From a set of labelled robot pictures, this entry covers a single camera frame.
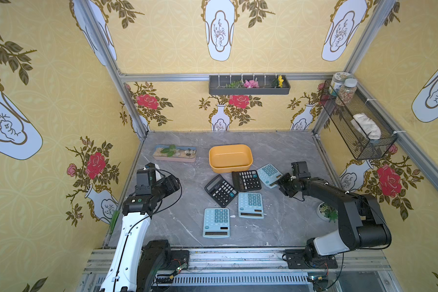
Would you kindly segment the black calculator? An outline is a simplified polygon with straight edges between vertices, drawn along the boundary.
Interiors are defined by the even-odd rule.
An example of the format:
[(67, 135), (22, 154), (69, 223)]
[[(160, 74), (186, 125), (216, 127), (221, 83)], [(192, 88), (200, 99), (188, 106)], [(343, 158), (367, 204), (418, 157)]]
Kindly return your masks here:
[(239, 192), (259, 191), (262, 188), (256, 170), (232, 172), (232, 182), (235, 190)]
[(227, 207), (238, 196), (238, 191), (221, 175), (215, 176), (204, 189), (221, 208)]

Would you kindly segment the yellow storage box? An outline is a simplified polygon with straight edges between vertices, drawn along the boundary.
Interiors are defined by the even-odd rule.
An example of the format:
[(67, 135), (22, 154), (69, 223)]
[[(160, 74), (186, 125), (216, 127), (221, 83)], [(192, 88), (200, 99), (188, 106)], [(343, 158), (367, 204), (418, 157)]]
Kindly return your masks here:
[(209, 150), (209, 164), (215, 173), (247, 171), (253, 162), (252, 151), (244, 144), (215, 146)]

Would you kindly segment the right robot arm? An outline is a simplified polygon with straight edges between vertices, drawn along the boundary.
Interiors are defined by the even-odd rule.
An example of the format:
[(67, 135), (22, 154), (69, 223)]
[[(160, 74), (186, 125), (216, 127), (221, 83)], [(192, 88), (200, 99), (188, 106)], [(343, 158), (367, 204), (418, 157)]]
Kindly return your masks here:
[(290, 268), (337, 268), (337, 254), (359, 249), (385, 249), (392, 243), (392, 234), (377, 199), (357, 195), (330, 185), (320, 178), (285, 174), (277, 181), (279, 190), (289, 198), (297, 193), (321, 200), (338, 214), (338, 229), (324, 236), (311, 238), (305, 249), (287, 249), (284, 260)]

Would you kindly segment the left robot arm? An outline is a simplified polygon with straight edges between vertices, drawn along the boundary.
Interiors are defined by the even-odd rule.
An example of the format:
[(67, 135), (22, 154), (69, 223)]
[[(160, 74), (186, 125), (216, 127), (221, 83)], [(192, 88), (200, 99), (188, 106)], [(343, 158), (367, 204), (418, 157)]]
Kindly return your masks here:
[(166, 240), (149, 245), (147, 254), (142, 252), (148, 227), (152, 217), (160, 212), (161, 202), (182, 190), (176, 176), (169, 173), (158, 180), (156, 173), (156, 170), (138, 172), (135, 191), (124, 201), (119, 241), (101, 292), (148, 292), (157, 270), (170, 258)]

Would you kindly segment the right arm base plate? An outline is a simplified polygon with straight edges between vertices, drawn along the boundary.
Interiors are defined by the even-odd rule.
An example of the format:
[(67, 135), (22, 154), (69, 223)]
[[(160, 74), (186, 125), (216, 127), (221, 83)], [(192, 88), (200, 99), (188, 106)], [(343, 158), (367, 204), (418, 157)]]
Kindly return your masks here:
[(333, 255), (321, 256), (303, 249), (286, 249), (282, 260), (291, 270), (295, 269), (336, 269), (338, 268), (337, 260)]

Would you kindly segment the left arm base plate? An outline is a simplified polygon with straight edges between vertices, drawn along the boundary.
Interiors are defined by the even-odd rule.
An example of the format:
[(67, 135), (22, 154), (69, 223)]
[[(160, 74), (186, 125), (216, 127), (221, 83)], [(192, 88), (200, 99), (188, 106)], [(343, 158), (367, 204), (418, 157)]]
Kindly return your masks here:
[(183, 264), (189, 265), (190, 252), (187, 249), (171, 251), (170, 258), (160, 267), (159, 271), (174, 271)]

